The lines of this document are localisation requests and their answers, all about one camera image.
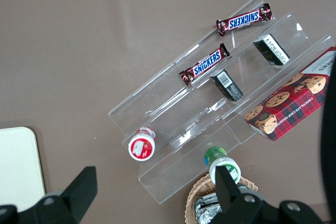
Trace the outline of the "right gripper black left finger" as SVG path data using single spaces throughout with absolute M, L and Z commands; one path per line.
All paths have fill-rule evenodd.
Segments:
M 19 223 L 80 223 L 98 192 L 94 166 L 85 167 L 59 195 L 43 197 L 18 214 Z

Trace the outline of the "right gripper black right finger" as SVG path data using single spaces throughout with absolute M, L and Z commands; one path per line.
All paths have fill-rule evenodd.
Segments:
M 278 209 L 251 193 L 241 193 L 224 166 L 217 166 L 216 195 L 222 212 L 212 223 L 278 223 Z

